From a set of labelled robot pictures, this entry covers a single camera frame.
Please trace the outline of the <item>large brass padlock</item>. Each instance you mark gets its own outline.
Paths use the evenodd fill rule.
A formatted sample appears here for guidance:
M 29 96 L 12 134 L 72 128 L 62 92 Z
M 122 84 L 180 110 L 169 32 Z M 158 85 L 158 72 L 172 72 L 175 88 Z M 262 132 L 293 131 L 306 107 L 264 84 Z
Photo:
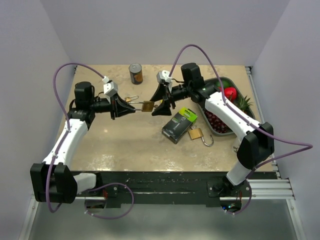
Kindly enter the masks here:
M 214 139 L 213 137 L 210 135 L 210 142 L 206 142 L 204 139 L 204 134 L 202 132 L 202 130 L 200 128 L 191 128 L 188 131 L 189 137 L 191 140 L 196 140 L 196 139 L 201 139 L 202 143 L 206 146 L 206 147 L 211 147 L 214 145 Z

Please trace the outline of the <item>small brass padlock keys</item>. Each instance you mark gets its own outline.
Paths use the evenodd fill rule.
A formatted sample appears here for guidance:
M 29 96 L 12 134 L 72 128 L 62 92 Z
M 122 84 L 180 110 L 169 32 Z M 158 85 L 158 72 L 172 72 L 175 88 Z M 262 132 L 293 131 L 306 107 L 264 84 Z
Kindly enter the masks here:
M 127 96 L 127 97 L 125 97 L 124 100 L 125 100 L 127 103 L 129 103 L 129 102 L 132 102 L 132 101 L 134 101 L 134 100 L 137 100 L 138 98 L 139 98 L 138 95 L 133 95 L 133 96 Z

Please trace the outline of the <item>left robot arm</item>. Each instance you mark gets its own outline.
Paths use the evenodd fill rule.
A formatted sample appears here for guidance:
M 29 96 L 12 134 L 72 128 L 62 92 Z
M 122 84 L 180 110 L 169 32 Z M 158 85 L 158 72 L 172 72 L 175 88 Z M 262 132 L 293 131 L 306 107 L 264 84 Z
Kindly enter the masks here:
M 103 85 L 104 98 L 95 96 L 88 81 L 75 85 L 74 100 L 69 105 L 67 120 L 56 144 L 42 161 L 30 168 L 31 183 L 38 202 L 71 204 L 85 191 L 99 196 L 104 184 L 95 173 L 74 175 L 69 165 L 83 137 L 90 129 L 96 114 L 110 113 L 112 119 L 133 114 L 136 109 L 118 95 L 118 86 L 109 81 Z

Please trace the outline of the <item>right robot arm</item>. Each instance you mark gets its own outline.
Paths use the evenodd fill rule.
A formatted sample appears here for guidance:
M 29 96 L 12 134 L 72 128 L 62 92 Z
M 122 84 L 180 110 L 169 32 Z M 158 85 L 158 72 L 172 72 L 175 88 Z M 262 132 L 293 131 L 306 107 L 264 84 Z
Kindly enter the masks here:
M 190 98 L 221 119 L 235 133 L 240 145 L 236 153 L 237 163 L 212 190 L 218 195 L 233 197 L 252 170 L 274 153 L 274 129 L 269 123 L 261 124 L 236 107 L 225 97 L 222 88 L 202 77 L 196 63 L 184 64 L 181 73 L 183 81 L 177 86 L 172 85 L 169 71 L 157 73 L 158 87 L 151 100 L 162 102 L 152 116 L 170 116 L 177 101 Z

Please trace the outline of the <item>long shackle brass padlock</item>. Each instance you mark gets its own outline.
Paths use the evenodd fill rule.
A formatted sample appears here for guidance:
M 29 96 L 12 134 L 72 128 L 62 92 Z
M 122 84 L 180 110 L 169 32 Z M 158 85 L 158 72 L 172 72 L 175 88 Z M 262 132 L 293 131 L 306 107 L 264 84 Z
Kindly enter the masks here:
M 132 101 L 131 104 L 141 104 L 141 108 L 136 108 L 141 112 L 152 112 L 155 106 L 154 101 Z

